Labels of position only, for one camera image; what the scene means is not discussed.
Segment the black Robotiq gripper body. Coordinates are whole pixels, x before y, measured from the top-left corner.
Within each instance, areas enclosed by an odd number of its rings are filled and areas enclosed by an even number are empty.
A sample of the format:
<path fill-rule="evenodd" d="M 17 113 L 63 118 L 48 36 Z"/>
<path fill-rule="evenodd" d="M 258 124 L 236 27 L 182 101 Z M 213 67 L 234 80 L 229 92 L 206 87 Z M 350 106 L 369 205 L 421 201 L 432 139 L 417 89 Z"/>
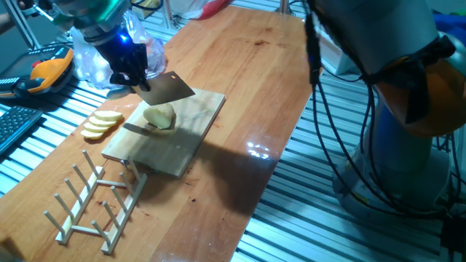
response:
<path fill-rule="evenodd" d="M 148 68 L 146 45 L 135 43 L 127 34 L 116 34 L 95 48 L 118 73 L 137 74 Z"/>

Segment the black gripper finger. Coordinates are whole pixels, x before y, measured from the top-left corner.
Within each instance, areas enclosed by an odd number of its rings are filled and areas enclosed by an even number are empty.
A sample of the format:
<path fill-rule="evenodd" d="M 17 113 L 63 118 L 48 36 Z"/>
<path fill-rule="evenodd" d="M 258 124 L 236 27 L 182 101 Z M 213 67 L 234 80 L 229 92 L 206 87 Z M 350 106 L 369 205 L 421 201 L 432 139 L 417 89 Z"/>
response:
<path fill-rule="evenodd" d="M 119 72 L 113 72 L 109 81 L 111 84 L 118 84 L 122 86 L 133 86 L 133 80 L 126 79 L 125 75 Z"/>
<path fill-rule="evenodd" d="M 151 87 L 147 82 L 146 69 L 147 69 L 146 64 L 137 63 L 134 66 L 134 73 L 133 73 L 134 80 L 135 80 L 134 86 L 138 86 L 139 89 L 144 92 L 149 92 L 151 90 Z"/>

